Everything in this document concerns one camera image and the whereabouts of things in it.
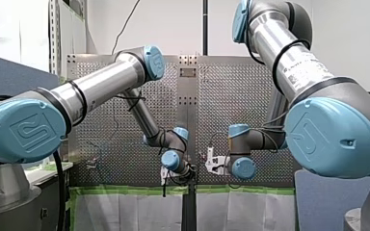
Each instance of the green tape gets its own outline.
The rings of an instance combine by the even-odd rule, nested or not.
[[[237,189],[232,189],[230,186],[198,186],[197,193],[260,193],[260,194],[279,194],[279,195],[294,195],[294,188],[267,188],[254,186],[241,186]]]
[[[82,194],[132,194],[132,195],[162,195],[162,187],[130,187],[130,186],[109,186],[100,185],[95,187],[70,188],[70,193]],[[166,194],[186,194],[187,187],[166,187]]]

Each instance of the metal pole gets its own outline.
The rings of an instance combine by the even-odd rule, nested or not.
[[[208,0],[203,0],[203,55],[208,55]]]

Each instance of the black joint ring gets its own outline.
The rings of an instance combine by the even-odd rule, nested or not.
[[[60,114],[62,114],[63,118],[65,119],[66,124],[66,134],[71,132],[71,121],[68,117],[68,114],[63,107],[63,105],[55,98],[49,91],[43,89],[35,89],[34,92],[40,94],[44,98],[46,98],[57,110],[59,110]]]
[[[290,18],[288,20],[288,30],[293,30],[294,23],[296,21],[296,11],[294,10],[293,4],[291,2],[286,2],[288,10],[290,12]]]
[[[273,68],[272,68],[272,77],[273,77],[273,83],[275,84],[275,87],[276,89],[284,95],[283,91],[281,90],[280,88],[280,85],[278,84],[278,63],[280,62],[281,60],[281,57],[283,57],[283,55],[290,49],[292,48],[293,46],[295,46],[296,44],[298,43],[303,43],[307,49],[310,48],[310,43],[305,40],[305,39],[297,39],[287,45],[285,45],[281,50],[280,50],[280,53],[278,53],[278,55],[276,56],[275,58],[275,62],[273,63]]]
[[[294,101],[290,104],[290,108],[293,108],[294,105],[296,105],[297,103],[299,103],[300,101],[304,99],[307,99],[311,94],[317,92],[318,90],[324,89],[331,85],[343,84],[343,83],[357,84],[357,81],[355,81],[354,79],[348,78],[348,77],[335,77],[335,78],[331,78],[323,82],[319,82],[311,86],[308,90],[304,91],[296,99],[294,99]]]
[[[136,58],[138,60],[138,62],[140,62],[141,66],[143,67],[144,74],[145,74],[144,83],[146,83],[146,81],[148,81],[150,78],[149,78],[149,75],[148,75],[148,69],[146,68],[144,59],[141,59],[137,54],[135,54],[133,52],[123,52],[123,53],[134,56],[134,58]]]
[[[73,124],[73,127],[74,126],[77,126],[79,125],[81,122],[83,122],[83,120],[86,118],[86,115],[87,115],[87,108],[89,107],[88,104],[87,104],[87,99],[86,99],[86,96],[84,95],[83,91],[80,90],[80,88],[76,85],[76,83],[74,83],[72,80],[68,81],[68,83],[70,83],[75,90],[77,90],[80,94],[80,96],[82,97],[82,103],[83,103],[83,112],[82,112],[82,116],[80,117],[80,120],[78,120],[75,124]]]

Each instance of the metal frame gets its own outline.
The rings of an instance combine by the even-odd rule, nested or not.
[[[62,68],[59,0],[49,2],[50,73],[60,75]]]

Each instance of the robotic arm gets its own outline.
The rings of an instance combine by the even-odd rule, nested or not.
[[[233,40],[245,43],[272,70],[275,89],[268,121],[277,129],[229,127],[226,165],[235,177],[254,177],[251,150],[284,145],[316,174],[370,176],[370,93],[351,78],[331,74],[309,52],[311,34],[310,19],[297,4],[249,0],[239,4]]]
[[[159,49],[147,46],[123,51],[113,64],[53,90],[0,98],[0,163],[32,163],[51,155],[87,113],[119,93],[129,95],[146,82],[161,79],[164,71]],[[151,136],[156,125],[144,102],[134,112]]]

